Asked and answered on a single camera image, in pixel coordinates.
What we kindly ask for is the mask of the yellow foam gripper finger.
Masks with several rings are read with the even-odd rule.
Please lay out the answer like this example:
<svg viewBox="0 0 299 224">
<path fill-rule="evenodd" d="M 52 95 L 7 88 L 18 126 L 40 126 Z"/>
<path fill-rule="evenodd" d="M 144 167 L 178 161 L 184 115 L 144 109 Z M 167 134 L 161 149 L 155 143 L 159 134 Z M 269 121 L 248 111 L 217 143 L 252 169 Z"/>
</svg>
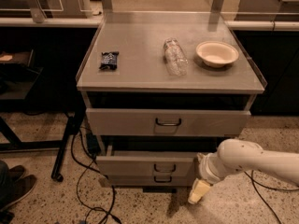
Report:
<svg viewBox="0 0 299 224">
<path fill-rule="evenodd" d="M 196 178 L 192 184 L 188 202 L 190 204 L 198 203 L 202 197 L 209 192 L 211 185 L 203 179 Z"/>
</svg>

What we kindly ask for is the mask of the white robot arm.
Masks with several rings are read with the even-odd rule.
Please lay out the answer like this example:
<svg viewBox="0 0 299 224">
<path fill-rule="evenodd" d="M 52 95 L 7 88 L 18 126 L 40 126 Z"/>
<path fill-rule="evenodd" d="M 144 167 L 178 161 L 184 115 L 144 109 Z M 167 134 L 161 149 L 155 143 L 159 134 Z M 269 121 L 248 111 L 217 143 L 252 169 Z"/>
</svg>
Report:
<svg viewBox="0 0 299 224">
<path fill-rule="evenodd" d="M 228 175 L 247 170 L 259 171 L 290 184 L 299 185 L 299 154 L 263 149 L 259 144 L 226 139 L 214 153 L 198 153 L 198 176 L 192 184 L 188 202 L 198 203 L 212 185 Z"/>
</svg>

